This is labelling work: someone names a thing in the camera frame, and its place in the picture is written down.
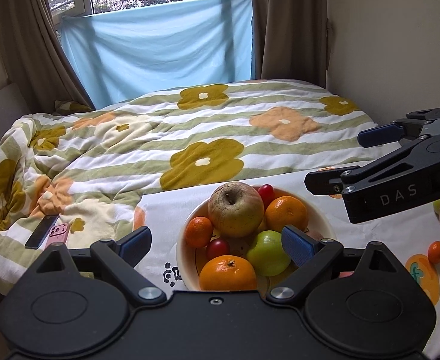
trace blue sheet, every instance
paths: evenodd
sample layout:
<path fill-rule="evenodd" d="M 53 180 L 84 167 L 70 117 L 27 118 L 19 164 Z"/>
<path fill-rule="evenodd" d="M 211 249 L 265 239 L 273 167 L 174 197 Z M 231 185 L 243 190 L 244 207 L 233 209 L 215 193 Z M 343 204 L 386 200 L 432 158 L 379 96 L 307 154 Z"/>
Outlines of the blue sheet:
<path fill-rule="evenodd" d="M 97 109 L 153 91 L 252 75 L 252 0 L 187 0 L 64 16 L 59 31 Z"/>

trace fruit bowl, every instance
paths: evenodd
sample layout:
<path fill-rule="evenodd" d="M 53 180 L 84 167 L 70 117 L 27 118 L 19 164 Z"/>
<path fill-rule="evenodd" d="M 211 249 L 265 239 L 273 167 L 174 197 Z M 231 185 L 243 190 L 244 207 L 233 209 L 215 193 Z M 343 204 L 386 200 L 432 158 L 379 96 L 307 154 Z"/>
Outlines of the fruit bowl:
<path fill-rule="evenodd" d="M 253 185 L 253 187 L 258 190 L 260 188 L 260 185 Z M 336 239 L 335 233 L 333 232 L 329 221 L 315 205 L 291 192 L 276 187 L 274 188 L 274 190 L 275 198 L 281 196 L 292 196 L 303 202 L 303 204 L 307 207 L 309 215 L 309 222 L 307 227 L 308 230 L 317 231 L 324 238 Z M 207 258 L 205 256 L 205 248 L 195 249 L 194 247 L 188 246 L 185 241 L 184 234 L 188 223 L 193 218 L 196 218 L 197 216 L 208 216 L 208 201 L 209 198 L 199 204 L 188 216 L 187 220 L 180 230 L 180 234 L 178 235 L 177 240 L 178 269 L 180 271 L 183 283 L 189 290 L 192 291 L 200 291 L 199 275 L 203 266 L 207 263 Z M 219 235 L 219 232 L 217 230 L 214 230 L 212 239 L 219 237 Z M 224 238 L 230 244 L 230 254 L 245 258 L 246 252 L 248 251 L 255 235 L 256 233 L 243 238 Z M 260 291 L 260 293 L 264 295 L 267 290 L 269 290 L 269 288 L 283 281 L 295 269 L 295 264 L 291 263 L 285 271 L 277 276 L 264 277 L 257 275 L 258 291 Z"/>

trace curtain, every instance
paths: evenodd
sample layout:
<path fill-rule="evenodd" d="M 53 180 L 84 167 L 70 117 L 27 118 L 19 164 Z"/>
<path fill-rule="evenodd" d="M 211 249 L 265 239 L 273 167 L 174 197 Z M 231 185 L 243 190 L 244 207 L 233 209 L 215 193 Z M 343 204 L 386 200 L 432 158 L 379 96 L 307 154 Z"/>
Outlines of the curtain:
<path fill-rule="evenodd" d="M 252 0 L 185 0 L 64 17 L 59 31 L 97 108 L 252 77 Z"/>
<path fill-rule="evenodd" d="M 258 79 L 325 87 L 326 0 L 252 0 Z"/>
<path fill-rule="evenodd" d="M 55 100 L 93 108 L 56 38 L 48 0 L 0 0 L 0 54 L 32 112 L 53 112 Z"/>

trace phone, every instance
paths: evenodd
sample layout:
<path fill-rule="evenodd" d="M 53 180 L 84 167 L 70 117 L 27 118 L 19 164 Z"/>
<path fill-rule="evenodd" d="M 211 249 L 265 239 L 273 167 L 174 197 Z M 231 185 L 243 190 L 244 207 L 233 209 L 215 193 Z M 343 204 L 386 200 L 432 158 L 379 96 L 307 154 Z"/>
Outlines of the phone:
<path fill-rule="evenodd" d="M 53 242 L 61 242 L 66 243 L 68 238 L 68 225 L 66 223 L 62 223 L 58 226 L 53 226 L 48 234 L 48 240 L 46 241 L 46 248 L 52 244 Z"/>
<path fill-rule="evenodd" d="M 38 249 L 50 232 L 50 228 L 55 225 L 57 219 L 58 215 L 45 215 L 40 224 L 36 226 L 36 229 L 29 236 L 25 248 Z"/>

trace striped blanket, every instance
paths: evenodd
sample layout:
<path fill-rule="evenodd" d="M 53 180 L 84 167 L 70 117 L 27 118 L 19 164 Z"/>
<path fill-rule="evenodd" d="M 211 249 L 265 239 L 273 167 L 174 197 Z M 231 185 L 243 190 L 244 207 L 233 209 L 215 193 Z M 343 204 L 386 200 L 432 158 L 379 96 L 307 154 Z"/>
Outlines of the striped blanket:
<path fill-rule="evenodd" d="M 44 215 L 67 246 L 119 239 L 142 224 L 142 195 L 373 160 L 372 120 L 351 101 L 293 80 L 179 88 L 100 111 L 28 115 L 0 142 L 0 292 L 41 253 L 25 242 Z"/>

